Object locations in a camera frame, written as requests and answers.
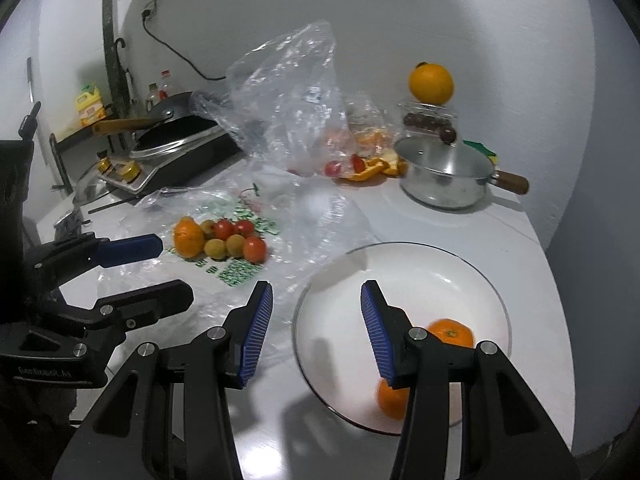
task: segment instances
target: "white table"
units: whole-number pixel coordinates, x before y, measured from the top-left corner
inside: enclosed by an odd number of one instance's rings
[[[558,290],[535,232],[515,195],[492,188],[492,196],[464,213],[436,211],[411,200],[388,179],[340,186],[369,218],[381,241],[412,241],[441,247],[478,268],[500,293],[513,337],[511,361],[571,446],[575,390],[571,347]],[[84,211],[113,202],[104,197]],[[43,242],[68,208],[68,199],[38,224]],[[132,208],[123,204],[86,218],[88,230],[118,237],[117,224]],[[66,284],[66,300],[91,308],[97,269]],[[174,433],[183,434],[182,392],[176,388]],[[293,357],[260,372],[228,401],[238,457],[246,480],[386,480],[398,439],[358,430],[342,421],[308,389]],[[450,430],[447,478],[457,478],[460,425]]]

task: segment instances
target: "electrical cable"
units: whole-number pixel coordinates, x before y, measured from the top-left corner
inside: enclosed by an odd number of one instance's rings
[[[191,68],[193,68],[198,75],[203,78],[205,81],[222,81],[223,79],[226,79],[226,76],[222,76],[222,77],[207,77],[205,76],[200,70],[198,70],[198,67],[196,67],[188,58],[184,57],[182,54],[180,54],[180,52],[178,52],[177,50],[175,50],[170,44],[166,43],[165,41],[162,41],[160,38],[158,38],[157,36],[153,35],[151,33],[151,31],[149,31],[148,28],[146,28],[146,19],[149,17],[150,12],[148,10],[145,10],[142,13],[142,28],[145,29],[145,32],[151,36],[154,40],[156,40],[158,43],[164,45],[165,47],[167,47],[171,52],[173,52],[176,56],[178,56],[181,60],[186,61],[187,63],[189,63],[189,66]]]

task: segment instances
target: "wooden pan handle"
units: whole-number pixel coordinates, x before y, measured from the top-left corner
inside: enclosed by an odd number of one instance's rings
[[[138,130],[146,130],[155,124],[161,122],[162,119],[111,119],[94,123],[94,137],[102,137],[105,135],[123,134],[126,132],[136,132]]]
[[[529,181],[526,178],[507,171],[496,170],[491,183],[518,195],[525,195],[529,192]]]

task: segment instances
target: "power outlet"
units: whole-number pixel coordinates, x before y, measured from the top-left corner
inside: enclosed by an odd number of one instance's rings
[[[145,5],[144,10],[149,11],[149,15],[146,17],[148,20],[156,15],[158,12],[158,0],[151,0],[148,4]]]

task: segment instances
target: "red tomato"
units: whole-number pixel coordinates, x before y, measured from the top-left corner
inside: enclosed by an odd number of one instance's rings
[[[251,236],[255,231],[254,223],[249,220],[238,220],[236,222],[236,231],[245,238]]]
[[[330,176],[331,178],[336,178],[337,176],[340,176],[341,173],[342,164],[340,164],[340,162],[338,162],[337,160],[329,161],[324,167],[324,174],[326,176]]]
[[[218,220],[213,226],[213,232],[216,235],[216,238],[226,240],[231,235],[236,234],[236,226],[226,218],[223,218],[222,220]]]
[[[261,264],[267,258],[267,244],[255,236],[244,241],[244,259],[252,264]]]
[[[362,173],[367,169],[367,165],[359,156],[355,153],[351,155],[351,164],[353,165],[353,173]]]

